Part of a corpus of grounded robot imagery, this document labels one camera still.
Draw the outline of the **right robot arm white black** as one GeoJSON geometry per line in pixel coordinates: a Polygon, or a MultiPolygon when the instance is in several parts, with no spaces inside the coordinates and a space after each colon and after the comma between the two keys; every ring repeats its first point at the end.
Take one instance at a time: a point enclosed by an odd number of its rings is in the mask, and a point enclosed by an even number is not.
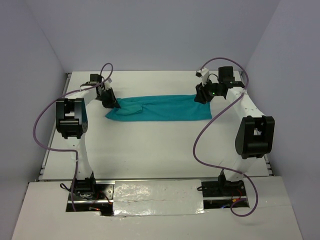
{"type": "Polygon", "coordinates": [[[253,103],[247,93],[247,85],[237,81],[232,66],[218,68],[217,82],[210,80],[210,71],[202,67],[195,75],[201,79],[196,85],[195,102],[210,103],[214,97],[223,97],[238,115],[240,125],[235,136],[234,146],[238,159],[232,167],[219,166],[221,170],[217,183],[204,183],[198,190],[205,197],[210,193],[228,196],[241,194],[243,177],[251,165],[272,150],[275,119],[266,116],[253,103]]]}

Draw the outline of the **teal t shirt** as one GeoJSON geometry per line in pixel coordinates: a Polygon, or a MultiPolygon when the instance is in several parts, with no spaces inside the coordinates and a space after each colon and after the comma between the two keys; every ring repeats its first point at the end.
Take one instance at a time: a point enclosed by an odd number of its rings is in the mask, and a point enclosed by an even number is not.
{"type": "Polygon", "coordinates": [[[105,117],[118,122],[188,122],[210,120],[210,104],[194,101],[194,95],[155,95],[118,98],[119,108],[105,117]]]}

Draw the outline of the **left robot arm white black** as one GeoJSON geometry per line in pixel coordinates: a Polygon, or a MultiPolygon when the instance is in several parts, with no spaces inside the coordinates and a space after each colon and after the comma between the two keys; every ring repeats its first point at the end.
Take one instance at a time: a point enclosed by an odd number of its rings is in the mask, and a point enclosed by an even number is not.
{"type": "Polygon", "coordinates": [[[71,183],[71,195],[93,199],[98,194],[86,149],[86,132],[89,128],[86,106],[93,100],[100,101],[106,109],[119,109],[110,81],[93,73],[80,91],[56,100],[56,130],[65,139],[71,158],[75,161],[75,174],[71,183]]]}

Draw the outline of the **metal base rail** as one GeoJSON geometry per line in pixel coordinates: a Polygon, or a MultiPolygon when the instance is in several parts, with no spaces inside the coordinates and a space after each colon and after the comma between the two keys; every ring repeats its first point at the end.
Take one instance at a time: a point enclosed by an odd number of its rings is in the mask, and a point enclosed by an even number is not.
{"type": "Polygon", "coordinates": [[[94,192],[69,194],[66,211],[97,212],[103,216],[149,217],[203,214],[209,209],[247,208],[243,181],[139,180],[98,182],[94,192]]]}

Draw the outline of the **silver tape patch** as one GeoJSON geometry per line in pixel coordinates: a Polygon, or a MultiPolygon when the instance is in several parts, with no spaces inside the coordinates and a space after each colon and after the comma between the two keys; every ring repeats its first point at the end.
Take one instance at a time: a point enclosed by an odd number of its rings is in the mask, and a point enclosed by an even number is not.
{"type": "Polygon", "coordinates": [[[199,179],[117,181],[113,191],[113,215],[184,216],[205,212],[199,179]]]}

